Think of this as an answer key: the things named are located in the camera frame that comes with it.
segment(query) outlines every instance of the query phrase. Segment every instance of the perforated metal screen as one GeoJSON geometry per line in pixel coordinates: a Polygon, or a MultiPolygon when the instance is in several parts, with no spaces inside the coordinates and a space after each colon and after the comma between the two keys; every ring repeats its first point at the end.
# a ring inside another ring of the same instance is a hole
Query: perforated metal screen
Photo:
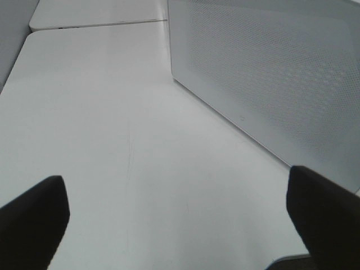
{"type": "Polygon", "coordinates": [[[169,14],[176,79],[289,165],[358,189],[359,4],[169,0],[169,14]]]}

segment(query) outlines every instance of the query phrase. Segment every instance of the white tabletop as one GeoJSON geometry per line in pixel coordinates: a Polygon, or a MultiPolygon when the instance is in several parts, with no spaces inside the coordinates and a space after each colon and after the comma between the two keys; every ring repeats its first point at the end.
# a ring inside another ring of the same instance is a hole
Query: white tabletop
{"type": "Polygon", "coordinates": [[[167,19],[167,0],[40,0],[32,31],[167,19]]]}
{"type": "Polygon", "coordinates": [[[167,22],[39,31],[0,95],[0,205],[64,177],[50,269],[265,269],[306,253],[289,169],[170,73],[167,22]]]}

